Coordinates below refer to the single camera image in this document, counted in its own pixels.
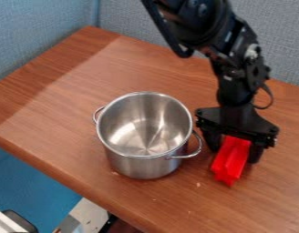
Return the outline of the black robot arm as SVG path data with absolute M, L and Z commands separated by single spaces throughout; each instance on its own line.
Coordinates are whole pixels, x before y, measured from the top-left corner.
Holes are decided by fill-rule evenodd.
M 218 107 L 195 110 L 198 128 L 211 151 L 222 148 L 222 137 L 251 142 L 247 162 L 261 160 L 277 144 L 279 128 L 258 112 L 259 91 L 269 91 L 266 65 L 258 35 L 237 16 L 230 0 L 142 0 L 156 28 L 180 58 L 202 53 L 218 80 Z

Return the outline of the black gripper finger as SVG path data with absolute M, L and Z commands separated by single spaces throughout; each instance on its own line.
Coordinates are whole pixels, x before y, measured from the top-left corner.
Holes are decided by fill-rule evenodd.
M 203 129 L 202 134 L 212 152 L 218 152 L 223 143 L 223 132 L 216 129 Z
M 265 145 L 262 143 L 251 144 L 247 162 L 250 164 L 258 163 L 263 152 L 265 152 Z

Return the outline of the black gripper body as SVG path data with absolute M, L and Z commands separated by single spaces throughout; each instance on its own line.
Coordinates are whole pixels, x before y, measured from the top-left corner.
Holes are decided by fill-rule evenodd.
M 265 148 L 277 144 L 279 128 L 258 115 L 253 104 L 198 108 L 195 116 L 200 131 L 220 130 L 223 135 L 262 143 Z

